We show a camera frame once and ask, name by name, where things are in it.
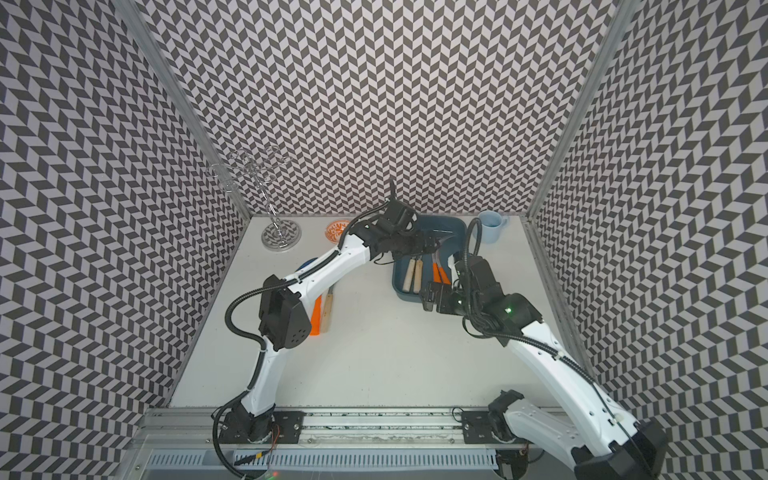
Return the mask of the light blue mug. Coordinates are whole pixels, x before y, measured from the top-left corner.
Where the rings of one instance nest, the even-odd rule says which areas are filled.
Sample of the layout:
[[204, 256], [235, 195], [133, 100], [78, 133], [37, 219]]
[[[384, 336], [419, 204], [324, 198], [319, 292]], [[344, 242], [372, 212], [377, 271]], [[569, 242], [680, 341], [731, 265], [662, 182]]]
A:
[[508, 217], [495, 211], [483, 211], [477, 218], [481, 224], [480, 241], [484, 244], [496, 243], [509, 220]]

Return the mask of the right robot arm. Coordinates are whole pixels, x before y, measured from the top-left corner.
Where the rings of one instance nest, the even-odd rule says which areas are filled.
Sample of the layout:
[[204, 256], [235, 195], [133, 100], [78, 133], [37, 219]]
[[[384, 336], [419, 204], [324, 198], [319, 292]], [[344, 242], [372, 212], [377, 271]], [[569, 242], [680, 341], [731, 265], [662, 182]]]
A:
[[525, 296], [502, 290], [484, 258], [470, 255], [451, 269], [435, 264], [420, 296], [425, 310], [459, 315], [471, 336], [512, 352], [567, 416], [558, 419], [522, 393], [503, 391], [488, 407], [497, 439], [530, 441], [579, 479], [658, 478], [669, 444], [663, 427], [638, 420], [613, 400]]

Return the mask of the wooden handle sickle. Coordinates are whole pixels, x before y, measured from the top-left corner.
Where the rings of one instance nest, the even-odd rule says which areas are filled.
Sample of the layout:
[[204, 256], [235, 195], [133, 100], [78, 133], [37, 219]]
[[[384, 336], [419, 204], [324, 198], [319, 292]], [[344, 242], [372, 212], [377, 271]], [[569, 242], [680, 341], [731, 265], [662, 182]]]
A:
[[415, 265], [416, 265], [416, 259], [414, 257], [410, 258], [407, 264], [407, 269], [406, 269], [406, 273], [405, 273], [405, 277], [402, 285], [402, 291], [404, 293], [409, 293], [411, 291], [411, 288], [413, 285]]
[[413, 285], [412, 285], [412, 291], [414, 294], [419, 294], [421, 291], [423, 265], [424, 265], [424, 262], [422, 258], [419, 258], [415, 262]]
[[322, 320], [321, 320], [321, 328], [320, 328], [320, 332], [322, 334], [327, 333], [330, 330], [331, 315], [332, 315], [333, 300], [334, 300], [334, 289], [335, 289], [335, 286], [332, 285], [328, 289], [325, 295]]

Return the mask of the blue blade orange sickle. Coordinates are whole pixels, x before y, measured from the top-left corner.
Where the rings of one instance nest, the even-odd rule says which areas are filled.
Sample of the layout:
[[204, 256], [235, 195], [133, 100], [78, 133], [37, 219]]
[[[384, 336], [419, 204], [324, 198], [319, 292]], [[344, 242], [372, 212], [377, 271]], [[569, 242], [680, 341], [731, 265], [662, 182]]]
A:
[[314, 258], [308, 259], [307, 261], [305, 261], [304, 263], [302, 263], [302, 264], [301, 264], [301, 265], [300, 265], [300, 266], [299, 266], [299, 267], [296, 269], [296, 271], [299, 271], [299, 270], [302, 270], [302, 269], [304, 269], [304, 268], [308, 267], [309, 265], [311, 265], [312, 263], [314, 263], [316, 260], [317, 260], [317, 257], [314, 257]]

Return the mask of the orange handle sickle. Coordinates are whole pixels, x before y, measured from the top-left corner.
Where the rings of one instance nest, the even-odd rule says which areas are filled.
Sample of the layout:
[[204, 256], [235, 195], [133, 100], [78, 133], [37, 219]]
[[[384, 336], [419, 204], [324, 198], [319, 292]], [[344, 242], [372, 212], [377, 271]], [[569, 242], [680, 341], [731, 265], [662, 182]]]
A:
[[317, 336], [321, 333], [321, 325], [323, 318], [323, 296], [320, 295], [316, 298], [312, 315], [311, 315], [311, 336]]
[[433, 281], [439, 284], [450, 285], [451, 284], [450, 276], [442, 267], [442, 264], [440, 262], [440, 256], [437, 252], [435, 252], [432, 255], [432, 266], [433, 266]]
[[453, 238], [453, 235], [447, 235], [439, 237], [435, 240], [435, 250], [432, 253], [432, 271], [433, 271], [433, 281], [435, 283], [450, 285], [451, 280], [449, 275], [446, 273], [445, 269], [443, 268], [440, 260], [439, 251], [443, 244], [447, 241]]

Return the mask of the chrome mug tree stand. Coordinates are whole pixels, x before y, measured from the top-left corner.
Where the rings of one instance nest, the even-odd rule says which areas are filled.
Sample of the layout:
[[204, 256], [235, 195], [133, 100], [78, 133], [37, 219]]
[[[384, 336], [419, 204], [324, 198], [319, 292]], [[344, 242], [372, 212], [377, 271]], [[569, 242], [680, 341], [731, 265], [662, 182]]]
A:
[[232, 151], [211, 167], [224, 193], [233, 200], [241, 199], [251, 214], [254, 206], [263, 210], [269, 223], [262, 230], [261, 242], [272, 252], [287, 251], [301, 239], [301, 228], [295, 221], [280, 217], [270, 192], [270, 187], [278, 183], [278, 173], [293, 160], [286, 150], [266, 145]]

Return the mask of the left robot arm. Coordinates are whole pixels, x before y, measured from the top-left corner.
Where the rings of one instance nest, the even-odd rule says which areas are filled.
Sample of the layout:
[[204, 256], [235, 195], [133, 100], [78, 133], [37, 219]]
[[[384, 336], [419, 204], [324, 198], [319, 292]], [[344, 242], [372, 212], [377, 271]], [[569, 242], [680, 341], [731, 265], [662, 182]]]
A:
[[262, 287], [228, 305], [227, 329], [256, 342], [259, 350], [244, 391], [212, 414], [215, 442], [261, 443], [272, 434], [287, 352], [310, 336], [317, 298], [379, 256], [389, 254], [399, 260], [436, 251], [436, 235], [418, 229], [417, 220], [413, 208], [392, 198], [350, 220], [337, 244], [307, 266], [283, 278], [271, 275]]

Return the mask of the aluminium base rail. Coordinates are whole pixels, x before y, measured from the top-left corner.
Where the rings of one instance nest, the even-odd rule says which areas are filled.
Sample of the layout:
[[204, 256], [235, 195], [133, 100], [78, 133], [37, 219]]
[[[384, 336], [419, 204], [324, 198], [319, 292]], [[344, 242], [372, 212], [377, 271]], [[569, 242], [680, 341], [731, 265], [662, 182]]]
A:
[[386, 448], [401, 445], [449, 447], [498, 445], [520, 448], [553, 437], [568, 446], [586, 444], [559, 409], [540, 409], [525, 400], [507, 410], [516, 425], [502, 432], [500, 413], [462, 407], [438, 408], [277, 408], [263, 420], [280, 445]]

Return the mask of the orange patterned small bowl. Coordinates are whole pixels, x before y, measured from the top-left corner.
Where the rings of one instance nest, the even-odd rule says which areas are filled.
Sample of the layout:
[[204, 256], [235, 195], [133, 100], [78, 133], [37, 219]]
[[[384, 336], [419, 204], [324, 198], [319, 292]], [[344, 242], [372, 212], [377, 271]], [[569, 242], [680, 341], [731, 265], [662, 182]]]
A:
[[346, 219], [332, 221], [325, 229], [326, 239], [332, 244], [337, 244], [349, 223], [350, 221]]

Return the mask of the dark blue storage tray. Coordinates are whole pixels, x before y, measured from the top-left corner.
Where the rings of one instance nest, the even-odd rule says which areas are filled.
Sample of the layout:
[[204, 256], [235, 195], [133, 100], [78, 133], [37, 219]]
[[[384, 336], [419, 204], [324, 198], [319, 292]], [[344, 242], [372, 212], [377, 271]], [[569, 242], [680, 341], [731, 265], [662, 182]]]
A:
[[441, 246], [434, 254], [427, 253], [420, 258], [414, 258], [414, 266], [418, 259], [422, 261], [421, 286], [419, 287], [418, 292], [413, 292], [416, 280], [416, 268], [414, 268], [412, 274], [413, 285], [407, 290], [403, 289], [411, 257], [403, 257], [394, 262], [391, 280], [392, 288], [400, 300], [411, 303], [420, 303], [420, 294], [423, 293], [427, 289], [428, 284], [436, 278], [434, 274], [435, 268], [433, 267], [434, 258], [437, 258], [440, 267], [449, 280], [452, 280], [455, 277], [450, 271], [448, 263], [454, 254], [461, 253], [463, 249], [466, 238], [466, 224], [457, 217], [422, 215], [416, 221], [415, 229], [423, 231], [425, 234], [432, 234], [437, 240], [441, 241]]

